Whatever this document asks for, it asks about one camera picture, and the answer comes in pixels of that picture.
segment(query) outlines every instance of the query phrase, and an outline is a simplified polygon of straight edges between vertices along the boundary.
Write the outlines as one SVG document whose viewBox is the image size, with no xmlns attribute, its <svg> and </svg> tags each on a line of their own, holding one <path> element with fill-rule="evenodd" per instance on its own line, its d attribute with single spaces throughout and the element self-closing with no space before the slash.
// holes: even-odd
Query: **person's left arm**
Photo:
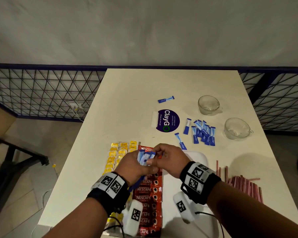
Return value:
<svg viewBox="0 0 298 238">
<path fill-rule="evenodd" d="M 127 153 L 115 169 L 128 186 L 135 184 L 141 176 L 158 172 L 157 167 L 140 165 L 137 155 L 138 151 Z M 107 218 L 107 212 L 101 203 L 90 197 L 52 228 L 44 238 L 97 238 L 101 236 Z"/>
</svg>

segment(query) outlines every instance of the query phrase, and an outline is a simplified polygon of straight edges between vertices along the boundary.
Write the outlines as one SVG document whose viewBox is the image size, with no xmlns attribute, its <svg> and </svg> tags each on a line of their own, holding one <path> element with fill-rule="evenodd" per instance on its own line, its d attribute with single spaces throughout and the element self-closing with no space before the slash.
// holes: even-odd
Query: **person's right arm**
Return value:
<svg viewBox="0 0 298 238">
<path fill-rule="evenodd" d="M 185 153 L 173 145 L 158 144 L 152 151 L 163 154 L 162 159 L 150 159 L 147 164 L 163 168 L 175 178 L 180 178 L 190 162 Z M 233 238 L 298 238 L 296 223 L 222 181 L 211 190 L 207 205 Z"/>
</svg>

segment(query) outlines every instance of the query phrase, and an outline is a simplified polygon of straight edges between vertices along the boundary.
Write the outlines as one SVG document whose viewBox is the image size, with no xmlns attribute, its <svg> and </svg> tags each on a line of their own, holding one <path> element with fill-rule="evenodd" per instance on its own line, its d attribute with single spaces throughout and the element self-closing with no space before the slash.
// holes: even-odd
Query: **person's left hand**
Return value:
<svg viewBox="0 0 298 238">
<path fill-rule="evenodd" d="M 127 181 L 129 187 L 135 184 L 141 176 L 155 174 L 159 170 L 158 167 L 140 165 L 137 161 L 138 152 L 136 150 L 127 153 L 115 169 L 115 172 Z"/>
</svg>

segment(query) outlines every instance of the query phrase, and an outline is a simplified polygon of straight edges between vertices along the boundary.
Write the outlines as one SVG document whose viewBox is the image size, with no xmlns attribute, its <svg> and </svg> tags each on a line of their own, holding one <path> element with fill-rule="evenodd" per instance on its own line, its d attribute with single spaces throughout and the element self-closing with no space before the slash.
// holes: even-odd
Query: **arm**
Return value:
<svg viewBox="0 0 298 238">
<path fill-rule="evenodd" d="M 147 164 L 165 169 L 175 178 L 190 162 L 176 146 L 159 144 L 154 149 L 162 159 Z M 207 205 L 228 233 L 236 237 L 298 237 L 298 225 L 266 205 L 220 181 L 207 197 Z"/>
<path fill-rule="evenodd" d="M 115 169 L 128 186 L 135 184 L 141 176 L 158 172 L 157 167 L 140 165 L 137 155 L 138 151 L 126 154 Z M 97 238 L 101 236 L 107 218 L 107 212 L 103 206 L 94 198 L 87 198 L 44 238 Z"/>
</svg>

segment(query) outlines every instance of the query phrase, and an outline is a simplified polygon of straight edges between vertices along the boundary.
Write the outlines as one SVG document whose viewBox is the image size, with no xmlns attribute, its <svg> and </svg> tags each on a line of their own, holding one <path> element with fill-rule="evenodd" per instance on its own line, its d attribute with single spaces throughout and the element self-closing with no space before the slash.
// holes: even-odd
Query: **pile of stirrers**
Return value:
<svg viewBox="0 0 298 238">
<path fill-rule="evenodd" d="M 221 177 L 221 167 L 219 167 L 219 161 L 216 161 L 216 175 Z M 228 167 L 225 167 L 225 182 L 240 191 L 252 196 L 254 199 L 263 203 L 262 188 L 258 187 L 251 181 L 260 180 L 260 178 L 246 179 L 243 176 L 233 176 L 228 178 Z"/>
</svg>

